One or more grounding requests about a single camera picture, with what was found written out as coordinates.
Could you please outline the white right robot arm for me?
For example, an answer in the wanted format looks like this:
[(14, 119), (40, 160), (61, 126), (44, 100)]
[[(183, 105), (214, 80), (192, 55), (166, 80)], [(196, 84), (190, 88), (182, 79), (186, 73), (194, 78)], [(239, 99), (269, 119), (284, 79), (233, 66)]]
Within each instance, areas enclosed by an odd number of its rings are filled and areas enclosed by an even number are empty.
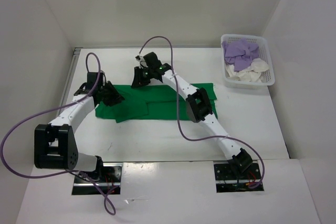
[(138, 55), (135, 59), (139, 62), (139, 66), (134, 68), (131, 87), (147, 86), (155, 79), (173, 89), (178, 98), (185, 101), (188, 118), (210, 134), (208, 139), (213, 139), (222, 150), (230, 165), (231, 174), (235, 178), (243, 178), (248, 173), (253, 159), (221, 126), (212, 109), (207, 91), (185, 81), (168, 63), (161, 63), (154, 52), (145, 56)]

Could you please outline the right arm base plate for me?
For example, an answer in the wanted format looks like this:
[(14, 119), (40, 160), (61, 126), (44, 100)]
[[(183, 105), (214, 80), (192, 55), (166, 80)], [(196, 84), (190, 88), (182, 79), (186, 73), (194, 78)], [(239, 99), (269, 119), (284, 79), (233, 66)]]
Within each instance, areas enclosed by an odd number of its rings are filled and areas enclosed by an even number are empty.
[(253, 162), (242, 175), (235, 175), (227, 162), (215, 162), (213, 164), (217, 193), (237, 193), (248, 191), (264, 191), (261, 183), (256, 188), (251, 188), (261, 179), (261, 173), (257, 162)]

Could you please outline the purple t shirt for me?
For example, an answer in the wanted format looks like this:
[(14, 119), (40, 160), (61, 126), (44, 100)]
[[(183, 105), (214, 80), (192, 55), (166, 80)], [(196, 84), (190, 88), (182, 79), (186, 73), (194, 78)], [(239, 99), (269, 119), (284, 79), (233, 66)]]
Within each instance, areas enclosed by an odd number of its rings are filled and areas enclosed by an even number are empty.
[(222, 42), (224, 49), (224, 61), (228, 65), (233, 65), (235, 71), (242, 71), (249, 67), (252, 61), (259, 57), (259, 46), (257, 43), (240, 39), (228, 43)]

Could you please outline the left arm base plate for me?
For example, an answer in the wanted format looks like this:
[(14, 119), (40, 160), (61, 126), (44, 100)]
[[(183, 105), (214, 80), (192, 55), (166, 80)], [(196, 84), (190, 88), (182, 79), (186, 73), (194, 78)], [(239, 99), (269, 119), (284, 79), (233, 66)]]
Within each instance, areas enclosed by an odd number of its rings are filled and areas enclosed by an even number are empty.
[[(119, 195), (121, 193), (122, 164), (103, 165), (100, 174), (87, 173), (87, 175), (104, 194)], [(100, 193), (86, 176), (75, 173), (71, 194), (73, 196), (83, 196)]]

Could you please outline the green t shirt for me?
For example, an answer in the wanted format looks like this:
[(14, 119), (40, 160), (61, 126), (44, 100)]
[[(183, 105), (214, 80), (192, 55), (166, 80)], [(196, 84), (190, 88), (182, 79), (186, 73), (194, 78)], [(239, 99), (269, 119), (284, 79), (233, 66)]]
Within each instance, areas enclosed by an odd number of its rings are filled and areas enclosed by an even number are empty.
[(176, 92), (167, 85), (145, 86), (137, 89), (130, 85), (116, 85), (124, 100), (114, 106), (100, 103), (95, 109), (99, 119), (115, 120), (176, 120)]

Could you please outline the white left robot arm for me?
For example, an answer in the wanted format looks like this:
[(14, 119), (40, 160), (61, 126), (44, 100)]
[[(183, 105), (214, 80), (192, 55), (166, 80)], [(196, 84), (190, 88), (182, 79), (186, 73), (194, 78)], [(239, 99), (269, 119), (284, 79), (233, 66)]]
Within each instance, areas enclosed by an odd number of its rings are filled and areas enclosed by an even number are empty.
[(40, 124), (34, 132), (34, 164), (39, 169), (81, 171), (93, 182), (104, 178), (100, 156), (79, 153), (75, 132), (98, 105), (114, 106), (124, 97), (103, 71), (88, 72), (87, 81), (74, 93), (68, 107), (48, 124)]

